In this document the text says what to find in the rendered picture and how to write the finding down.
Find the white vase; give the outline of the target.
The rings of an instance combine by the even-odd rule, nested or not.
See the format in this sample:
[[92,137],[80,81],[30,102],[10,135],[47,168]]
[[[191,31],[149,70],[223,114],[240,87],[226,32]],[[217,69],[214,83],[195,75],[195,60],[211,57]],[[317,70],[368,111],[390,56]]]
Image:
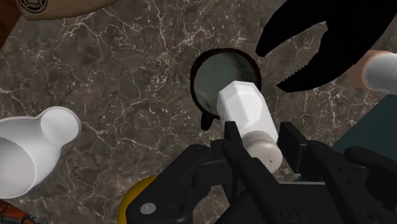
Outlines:
[[70,109],[53,106],[38,116],[0,119],[0,199],[13,199],[40,184],[55,168],[62,147],[81,132]]

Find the wooden board with black emblem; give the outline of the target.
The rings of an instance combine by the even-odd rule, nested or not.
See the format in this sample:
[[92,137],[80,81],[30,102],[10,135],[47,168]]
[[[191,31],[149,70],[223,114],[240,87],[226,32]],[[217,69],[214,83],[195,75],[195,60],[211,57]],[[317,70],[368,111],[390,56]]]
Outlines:
[[15,0],[26,20],[56,20],[95,12],[117,0]]

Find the peach and white cylinder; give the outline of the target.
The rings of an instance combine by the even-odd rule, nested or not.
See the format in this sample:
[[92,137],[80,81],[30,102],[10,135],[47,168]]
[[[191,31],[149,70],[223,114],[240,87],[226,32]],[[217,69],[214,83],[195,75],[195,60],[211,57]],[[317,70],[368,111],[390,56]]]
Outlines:
[[347,78],[355,88],[397,95],[397,53],[369,50],[347,70]]

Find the white bottle with faceted cap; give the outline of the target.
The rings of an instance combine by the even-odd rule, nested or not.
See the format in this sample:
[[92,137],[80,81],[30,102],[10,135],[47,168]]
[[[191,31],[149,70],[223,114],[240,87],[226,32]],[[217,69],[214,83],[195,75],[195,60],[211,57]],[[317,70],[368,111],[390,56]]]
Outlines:
[[218,115],[223,123],[235,122],[242,144],[274,173],[282,164],[278,133],[267,103],[254,83],[233,81],[218,94]]

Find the teal box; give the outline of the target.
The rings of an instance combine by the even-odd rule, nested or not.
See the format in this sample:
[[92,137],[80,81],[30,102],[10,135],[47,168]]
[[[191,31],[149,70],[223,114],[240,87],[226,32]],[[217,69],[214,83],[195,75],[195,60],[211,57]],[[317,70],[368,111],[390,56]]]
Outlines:
[[397,161],[397,95],[387,95],[332,148],[343,153],[351,146],[361,146]]

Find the black mug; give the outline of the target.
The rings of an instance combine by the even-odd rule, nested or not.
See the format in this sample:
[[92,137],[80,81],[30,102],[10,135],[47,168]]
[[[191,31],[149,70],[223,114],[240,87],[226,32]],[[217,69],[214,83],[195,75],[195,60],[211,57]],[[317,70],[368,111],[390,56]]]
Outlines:
[[235,48],[213,48],[201,53],[190,70],[190,92],[202,112],[200,127],[209,130],[216,111],[218,93],[233,81],[246,81],[261,90],[262,77],[256,61]]

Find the yellow round object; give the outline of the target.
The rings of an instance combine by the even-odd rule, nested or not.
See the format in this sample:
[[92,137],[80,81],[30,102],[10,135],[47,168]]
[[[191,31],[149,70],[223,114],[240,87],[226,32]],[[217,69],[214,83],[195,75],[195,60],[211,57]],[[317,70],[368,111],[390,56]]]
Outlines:
[[157,176],[148,176],[132,186],[120,202],[117,213],[117,224],[127,224],[126,209],[128,205],[148,186]]

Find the reddish brown wooden object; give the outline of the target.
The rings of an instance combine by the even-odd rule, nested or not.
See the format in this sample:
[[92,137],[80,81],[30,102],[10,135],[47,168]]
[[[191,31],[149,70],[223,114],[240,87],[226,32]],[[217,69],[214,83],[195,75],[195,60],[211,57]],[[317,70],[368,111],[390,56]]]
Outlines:
[[0,49],[3,47],[21,12],[16,0],[0,0]]

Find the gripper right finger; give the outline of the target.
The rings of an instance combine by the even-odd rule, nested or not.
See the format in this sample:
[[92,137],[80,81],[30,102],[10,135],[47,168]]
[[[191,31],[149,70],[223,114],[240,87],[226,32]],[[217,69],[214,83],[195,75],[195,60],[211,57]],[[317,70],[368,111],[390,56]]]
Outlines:
[[397,224],[397,161],[364,147],[336,152],[290,122],[277,144],[295,173],[324,181],[344,224]]

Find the orange red object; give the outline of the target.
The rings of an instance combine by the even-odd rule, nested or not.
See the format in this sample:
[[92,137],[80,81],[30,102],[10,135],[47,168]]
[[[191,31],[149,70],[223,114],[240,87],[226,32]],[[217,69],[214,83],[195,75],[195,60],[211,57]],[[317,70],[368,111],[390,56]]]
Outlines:
[[0,224],[48,224],[3,200],[0,200]]

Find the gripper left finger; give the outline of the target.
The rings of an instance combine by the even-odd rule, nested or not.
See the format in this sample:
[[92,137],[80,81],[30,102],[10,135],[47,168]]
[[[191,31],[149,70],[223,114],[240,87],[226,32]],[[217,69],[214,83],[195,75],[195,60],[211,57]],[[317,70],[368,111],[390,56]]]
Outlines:
[[281,154],[265,132],[240,137],[227,122],[224,139],[193,144],[128,203],[126,224],[193,224],[193,210],[212,186],[222,185],[229,208],[215,224],[281,224],[280,203],[265,190],[278,186],[272,172]]

